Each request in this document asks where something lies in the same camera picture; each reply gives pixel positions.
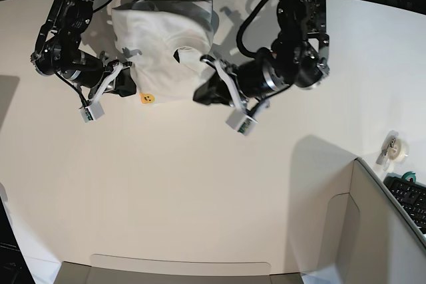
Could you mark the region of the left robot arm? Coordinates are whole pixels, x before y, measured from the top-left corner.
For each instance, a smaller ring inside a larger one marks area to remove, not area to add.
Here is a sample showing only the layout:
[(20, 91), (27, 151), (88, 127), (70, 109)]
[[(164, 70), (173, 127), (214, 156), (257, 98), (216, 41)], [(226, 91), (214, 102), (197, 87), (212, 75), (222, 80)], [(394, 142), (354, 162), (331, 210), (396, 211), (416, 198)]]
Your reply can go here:
[(313, 89), (329, 76), (326, 0), (278, 0), (276, 39), (257, 51), (246, 48), (244, 33), (268, 1), (259, 1), (236, 34), (236, 46), (249, 61), (235, 65), (201, 56), (200, 61), (212, 67), (214, 74), (192, 97), (198, 104), (232, 107), (226, 123), (244, 136), (257, 125), (258, 115), (270, 107), (273, 97), (293, 86)]

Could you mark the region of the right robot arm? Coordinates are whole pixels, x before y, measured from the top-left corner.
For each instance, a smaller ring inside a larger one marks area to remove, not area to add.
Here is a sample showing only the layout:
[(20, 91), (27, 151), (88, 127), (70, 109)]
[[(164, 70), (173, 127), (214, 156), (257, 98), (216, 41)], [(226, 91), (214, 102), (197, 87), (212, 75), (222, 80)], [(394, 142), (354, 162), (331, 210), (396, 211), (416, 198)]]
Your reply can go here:
[(104, 115), (100, 99), (105, 93), (121, 97), (134, 95), (130, 62), (110, 60), (106, 52), (92, 56), (79, 46), (97, 9), (94, 0), (54, 0), (41, 26), (31, 62), (43, 76), (57, 76), (79, 96), (85, 122)]

